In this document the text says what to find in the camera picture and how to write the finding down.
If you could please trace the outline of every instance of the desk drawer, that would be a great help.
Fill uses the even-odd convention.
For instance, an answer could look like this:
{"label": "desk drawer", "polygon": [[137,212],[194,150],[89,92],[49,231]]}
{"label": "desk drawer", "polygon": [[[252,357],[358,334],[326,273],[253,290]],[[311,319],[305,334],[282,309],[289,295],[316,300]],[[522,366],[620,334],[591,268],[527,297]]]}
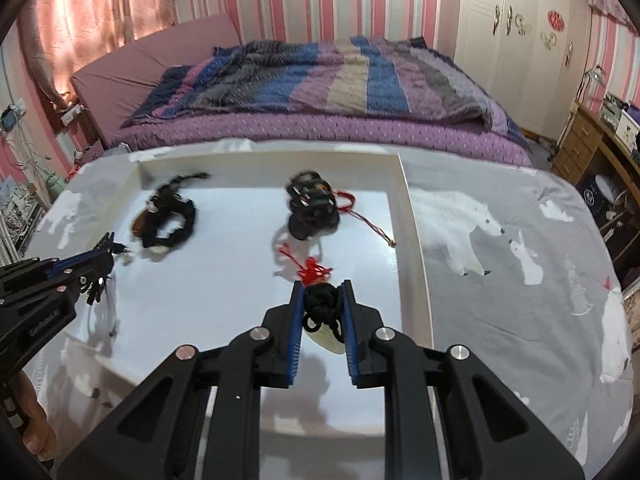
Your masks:
{"label": "desk drawer", "polygon": [[591,153],[595,153],[598,149],[598,142],[602,137],[602,133],[593,126],[587,119],[580,115],[576,115],[574,124],[571,126],[574,134],[580,137],[584,145]]}
{"label": "desk drawer", "polygon": [[552,170],[557,176],[564,178],[574,186],[576,186],[582,178],[582,171],[576,163],[572,161],[569,152],[564,147],[562,147],[562,150],[560,150],[560,153],[558,153],[554,159]]}
{"label": "desk drawer", "polygon": [[593,152],[580,140],[580,137],[574,132],[571,132],[562,144],[562,148],[566,150],[571,160],[578,166],[580,172],[584,173],[593,158]]}

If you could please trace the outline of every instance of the triangular cutout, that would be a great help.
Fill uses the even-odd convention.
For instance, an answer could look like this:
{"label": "triangular cutout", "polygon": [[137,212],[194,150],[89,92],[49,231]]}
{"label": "triangular cutout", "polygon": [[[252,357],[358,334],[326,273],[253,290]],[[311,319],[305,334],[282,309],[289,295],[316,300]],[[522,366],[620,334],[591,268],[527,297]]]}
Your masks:
{"label": "triangular cutout", "polygon": [[523,434],[528,425],[518,413],[481,376],[473,378],[491,438],[503,442]]}
{"label": "triangular cutout", "polygon": [[118,425],[118,433],[139,442],[151,442],[156,434],[158,419],[164,408],[174,381],[166,377],[151,390],[151,393],[140,402],[132,412]]}

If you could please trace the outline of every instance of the striped quilt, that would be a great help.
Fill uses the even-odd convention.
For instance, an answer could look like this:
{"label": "striped quilt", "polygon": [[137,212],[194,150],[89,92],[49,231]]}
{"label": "striped quilt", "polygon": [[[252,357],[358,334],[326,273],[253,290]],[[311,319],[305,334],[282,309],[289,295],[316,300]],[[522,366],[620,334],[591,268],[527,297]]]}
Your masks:
{"label": "striped quilt", "polygon": [[509,136],[504,111],[450,60],[408,42],[363,37],[216,49],[198,65],[168,69],[124,126],[222,112],[481,120]]}

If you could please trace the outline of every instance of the purple bed sheet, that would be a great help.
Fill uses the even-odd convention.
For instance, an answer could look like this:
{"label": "purple bed sheet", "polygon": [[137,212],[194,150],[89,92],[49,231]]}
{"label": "purple bed sheet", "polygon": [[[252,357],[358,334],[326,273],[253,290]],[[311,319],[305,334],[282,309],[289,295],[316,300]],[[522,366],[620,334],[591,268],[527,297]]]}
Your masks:
{"label": "purple bed sheet", "polygon": [[395,144],[531,167],[523,147],[486,131],[479,121],[447,126],[322,114],[197,115],[123,128],[111,137],[111,145],[126,142],[132,150],[147,150],[228,137],[245,137],[256,142],[290,139]]}

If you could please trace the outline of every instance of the silver screw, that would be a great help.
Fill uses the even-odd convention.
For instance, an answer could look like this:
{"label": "silver screw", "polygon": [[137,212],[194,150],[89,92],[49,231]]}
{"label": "silver screw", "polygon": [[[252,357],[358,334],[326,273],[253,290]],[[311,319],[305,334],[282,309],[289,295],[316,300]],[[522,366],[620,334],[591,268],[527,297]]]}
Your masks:
{"label": "silver screw", "polygon": [[464,361],[469,357],[469,348],[462,345],[456,345],[451,349],[451,355],[458,361]]}
{"label": "silver screw", "polygon": [[396,331],[392,328],[382,326],[376,330],[376,337],[382,341],[391,341],[396,337]]}
{"label": "silver screw", "polygon": [[182,345],[175,351],[175,356],[180,359],[180,361],[193,359],[194,355],[196,355],[196,349],[191,345]]}
{"label": "silver screw", "polygon": [[249,335],[254,341],[264,341],[271,335],[271,332],[269,332],[268,328],[257,326],[256,328],[251,330],[251,332],[249,332]]}

